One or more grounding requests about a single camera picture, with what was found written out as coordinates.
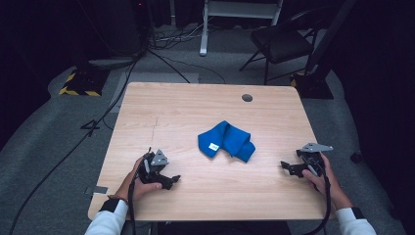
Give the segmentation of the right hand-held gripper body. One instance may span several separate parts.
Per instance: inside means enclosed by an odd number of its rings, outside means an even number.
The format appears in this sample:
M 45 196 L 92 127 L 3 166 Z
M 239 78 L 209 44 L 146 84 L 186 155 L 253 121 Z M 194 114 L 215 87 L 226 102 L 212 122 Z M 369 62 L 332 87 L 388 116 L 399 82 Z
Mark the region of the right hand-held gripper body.
M 303 160 L 301 167 L 310 170 L 315 176 L 321 176 L 325 171 L 325 164 L 321 157 L 322 152 L 333 151 L 332 146 L 318 143 L 307 143 L 297 150 L 297 156 Z

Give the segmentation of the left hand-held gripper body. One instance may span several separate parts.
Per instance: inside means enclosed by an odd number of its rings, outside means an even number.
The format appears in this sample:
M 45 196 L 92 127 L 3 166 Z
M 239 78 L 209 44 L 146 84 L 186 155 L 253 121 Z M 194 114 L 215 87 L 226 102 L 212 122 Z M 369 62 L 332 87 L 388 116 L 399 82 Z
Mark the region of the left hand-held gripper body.
M 138 166 L 138 176 L 145 184 L 158 182 L 161 185 L 168 185 L 170 179 L 161 174 L 161 171 L 168 164 L 169 161 L 161 150 L 157 150 L 155 153 L 149 150 Z

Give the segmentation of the blue cloth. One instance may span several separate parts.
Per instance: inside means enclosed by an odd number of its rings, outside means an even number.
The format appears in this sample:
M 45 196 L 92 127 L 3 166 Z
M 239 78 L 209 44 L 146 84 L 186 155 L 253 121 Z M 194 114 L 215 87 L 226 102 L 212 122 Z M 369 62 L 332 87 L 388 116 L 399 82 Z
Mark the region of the blue cloth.
M 224 120 L 212 129 L 198 135 L 198 147 L 209 158 L 219 150 L 247 163 L 255 151 L 251 135 Z

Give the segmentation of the person's left hand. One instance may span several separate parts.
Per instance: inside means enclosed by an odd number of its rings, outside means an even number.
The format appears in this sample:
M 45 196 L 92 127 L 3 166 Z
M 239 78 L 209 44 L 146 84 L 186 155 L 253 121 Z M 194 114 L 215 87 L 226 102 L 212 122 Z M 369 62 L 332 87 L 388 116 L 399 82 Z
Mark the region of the person's left hand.
M 135 171 L 137 170 L 139 164 L 142 162 L 142 158 L 139 158 L 135 164 L 134 167 L 126 174 L 125 178 L 123 179 L 121 185 L 115 192 L 115 196 L 117 198 L 123 199 L 128 201 L 128 189 L 129 184 L 131 183 L 133 176 L 135 174 Z M 135 180 L 135 187 L 133 192 L 133 200 L 139 200 L 141 197 L 143 197 L 145 194 L 150 192 L 155 192 L 157 190 L 161 189 L 161 184 L 158 182 L 155 183 L 149 183 L 144 184 L 140 181 L 139 178 Z

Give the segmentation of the grey tape strip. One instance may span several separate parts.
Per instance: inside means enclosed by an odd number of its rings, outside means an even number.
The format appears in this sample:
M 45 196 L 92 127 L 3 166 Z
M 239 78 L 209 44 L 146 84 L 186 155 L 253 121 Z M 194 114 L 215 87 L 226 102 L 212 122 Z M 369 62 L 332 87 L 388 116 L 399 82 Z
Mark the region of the grey tape strip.
M 108 193 L 108 188 L 107 187 L 103 187 L 103 186 L 92 186 L 92 187 L 87 187 L 84 190 L 84 194 L 85 195 L 95 195 L 95 194 L 107 194 Z

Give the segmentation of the black yellow striped stand base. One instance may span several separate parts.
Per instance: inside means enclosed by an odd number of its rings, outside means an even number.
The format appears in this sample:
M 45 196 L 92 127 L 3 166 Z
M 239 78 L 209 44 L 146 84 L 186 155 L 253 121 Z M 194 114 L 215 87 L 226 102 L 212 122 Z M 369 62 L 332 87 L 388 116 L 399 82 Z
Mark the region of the black yellow striped stand base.
M 109 74 L 109 70 L 74 69 L 68 76 L 59 94 L 93 97 L 101 96 Z

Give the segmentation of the black folding chair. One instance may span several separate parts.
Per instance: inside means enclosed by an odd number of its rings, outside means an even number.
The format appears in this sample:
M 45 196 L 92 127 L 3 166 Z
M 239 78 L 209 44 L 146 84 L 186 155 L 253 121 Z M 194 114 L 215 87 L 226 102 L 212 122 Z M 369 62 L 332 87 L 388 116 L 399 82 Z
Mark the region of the black folding chair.
M 263 84 L 266 85 L 270 64 L 281 64 L 306 56 L 307 61 L 302 70 L 308 74 L 316 37 L 323 27 L 325 18 L 323 9 L 312 9 L 295 14 L 282 23 L 254 30 L 251 33 L 251 41 L 256 51 L 239 71 L 252 62 L 264 59 Z

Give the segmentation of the black equipment case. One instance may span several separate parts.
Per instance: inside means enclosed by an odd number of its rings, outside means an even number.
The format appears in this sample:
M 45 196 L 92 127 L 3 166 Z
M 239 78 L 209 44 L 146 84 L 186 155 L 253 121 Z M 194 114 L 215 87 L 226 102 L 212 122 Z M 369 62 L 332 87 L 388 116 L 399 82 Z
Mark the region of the black equipment case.
M 146 0 L 92 0 L 98 28 L 116 57 L 139 56 L 149 33 Z

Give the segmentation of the black stand with slanted post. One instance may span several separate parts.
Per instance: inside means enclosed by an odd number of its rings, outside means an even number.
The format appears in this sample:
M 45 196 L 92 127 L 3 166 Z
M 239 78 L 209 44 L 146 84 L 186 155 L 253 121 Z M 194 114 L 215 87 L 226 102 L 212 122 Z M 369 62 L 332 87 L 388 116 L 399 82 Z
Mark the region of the black stand with slanted post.
M 333 99 L 333 94 L 326 82 L 326 76 L 334 62 L 336 34 L 341 29 L 357 0 L 345 0 L 334 13 L 330 25 L 311 56 L 309 67 L 303 75 L 292 75 L 294 86 L 302 99 Z

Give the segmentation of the white metal stand frame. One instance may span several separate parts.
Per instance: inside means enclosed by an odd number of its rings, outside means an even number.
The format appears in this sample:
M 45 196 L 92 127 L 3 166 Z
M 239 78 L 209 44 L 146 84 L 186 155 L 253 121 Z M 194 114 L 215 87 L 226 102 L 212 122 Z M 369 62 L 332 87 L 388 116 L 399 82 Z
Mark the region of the white metal stand frame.
M 275 3 L 205 0 L 199 54 L 203 57 L 208 53 L 208 20 L 210 17 L 266 19 L 271 20 L 271 24 L 275 25 L 278 22 L 283 2 L 284 0 L 276 0 Z

